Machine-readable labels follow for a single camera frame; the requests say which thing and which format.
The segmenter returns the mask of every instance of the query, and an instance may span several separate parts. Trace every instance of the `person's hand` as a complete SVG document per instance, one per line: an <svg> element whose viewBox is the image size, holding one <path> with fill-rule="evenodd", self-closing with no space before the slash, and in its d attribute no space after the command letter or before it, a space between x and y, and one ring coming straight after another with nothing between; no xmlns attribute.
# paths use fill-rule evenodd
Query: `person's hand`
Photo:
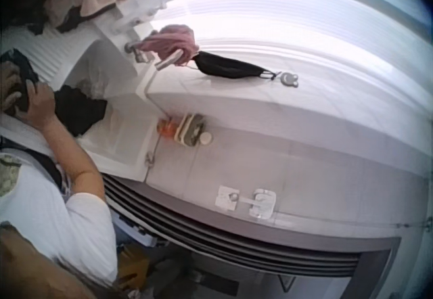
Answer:
<svg viewBox="0 0 433 299"><path fill-rule="evenodd" d="M21 83L20 69L11 62L3 62L0 67L0 72L0 110L4 112L21 97L19 91L9 95L10 89Z"/></svg>
<svg viewBox="0 0 433 299"><path fill-rule="evenodd" d="M18 113L18 117L28 122L32 127L42 131L55 119L54 92L46 83L37 83L36 86L26 81L28 93L27 113Z"/></svg>

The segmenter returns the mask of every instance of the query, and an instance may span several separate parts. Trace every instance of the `pink towel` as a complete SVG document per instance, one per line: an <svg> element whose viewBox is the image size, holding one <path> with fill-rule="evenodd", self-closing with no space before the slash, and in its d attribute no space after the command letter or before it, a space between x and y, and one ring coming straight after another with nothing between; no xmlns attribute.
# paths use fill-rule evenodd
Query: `pink towel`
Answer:
<svg viewBox="0 0 433 299"><path fill-rule="evenodd" d="M194 31L186 25L168 25L154 31L138 46L142 51L153 51L161 60L165 60L176 50L183 50L183 55L175 62L176 66L185 66L198 52Z"/></svg>

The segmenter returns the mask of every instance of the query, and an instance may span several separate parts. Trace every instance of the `person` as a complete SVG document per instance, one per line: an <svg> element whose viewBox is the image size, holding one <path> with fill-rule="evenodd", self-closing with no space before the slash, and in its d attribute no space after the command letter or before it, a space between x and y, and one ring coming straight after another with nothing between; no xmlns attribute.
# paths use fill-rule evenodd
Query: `person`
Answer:
<svg viewBox="0 0 433 299"><path fill-rule="evenodd" d="M19 68L1 65L1 109ZM27 83L29 108L21 119L37 129L71 180L64 201L42 165L19 147L0 152L0 298L123 298L113 286L116 238L104 183L92 159L55 115L53 91Z"/></svg>

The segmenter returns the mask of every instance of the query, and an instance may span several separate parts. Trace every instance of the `white shirt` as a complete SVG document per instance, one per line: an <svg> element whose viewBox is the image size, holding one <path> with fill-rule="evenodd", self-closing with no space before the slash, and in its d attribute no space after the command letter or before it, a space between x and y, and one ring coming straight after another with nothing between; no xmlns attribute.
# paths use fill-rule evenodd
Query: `white shirt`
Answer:
<svg viewBox="0 0 433 299"><path fill-rule="evenodd" d="M116 236L107 204L89 193L74 194L65 203L43 172L23 158L8 156L21 167L15 186L0 193L0 223L9 221L46 257L61 258L90 277L113 282Z"/></svg>

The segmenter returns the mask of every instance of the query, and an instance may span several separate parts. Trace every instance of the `person's arm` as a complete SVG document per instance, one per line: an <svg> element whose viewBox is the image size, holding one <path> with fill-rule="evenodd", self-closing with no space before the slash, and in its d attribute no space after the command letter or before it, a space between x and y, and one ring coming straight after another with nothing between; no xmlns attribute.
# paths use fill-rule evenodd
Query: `person's arm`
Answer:
<svg viewBox="0 0 433 299"><path fill-rule="evenodd" d="M104 182L96 165L55 115L52 89L27 82L29 108L24 115L47 140L58 162L72 180L73 193L90 193L105 201Z"/></svg>

